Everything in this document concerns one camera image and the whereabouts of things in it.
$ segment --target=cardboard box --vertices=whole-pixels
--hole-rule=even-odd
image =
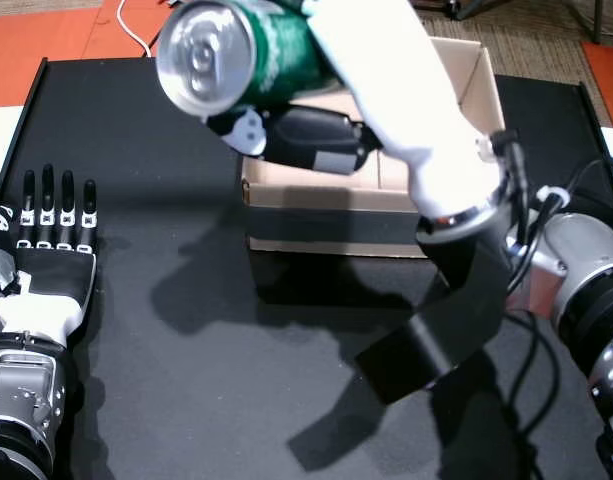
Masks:
[[[433,38],[464,115],[483,133],[504,128],[488,51],[479,42]],[[348,92],[295,103],[361,120]],[[350,176],[245,159],[242,171],[253,250],[422,257],[407,166],[374,152]]]

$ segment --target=green soda can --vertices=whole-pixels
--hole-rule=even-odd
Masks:
[[[266,0],[197,0],[177,9],[156,64],[173,103],[202,118],[337,85],[306,19]]]

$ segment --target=prosthetic hand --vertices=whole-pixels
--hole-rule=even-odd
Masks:
[[[95,183],[84,185],[79,233],[70,171],[61,190],[57,211],[46,165],[37,219],[35,175],[26,172],[15,244],[12,211],[0,207],[0,478],[51,478],[55,437],[77,387],[66,340],[83,321],[95,277]]]

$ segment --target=white robotic arm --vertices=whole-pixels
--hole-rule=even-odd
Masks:
[[[383,150],[408,164],[420,214],[437,219],[485,204],[499,188],[499,166],[484,161],[484,136],[461,113],[409,2],[322,1],[308,24]]]

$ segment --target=box flap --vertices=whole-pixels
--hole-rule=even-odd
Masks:
[[[466,118],[482,133],[491,134],[505,128],[493,67],[486,48],[481,51],[461,107]]]
[[[448,72],[457,101],[461,103],[477,66],[482,45],[479,42],[451,38],[433,37],[431,40]]]

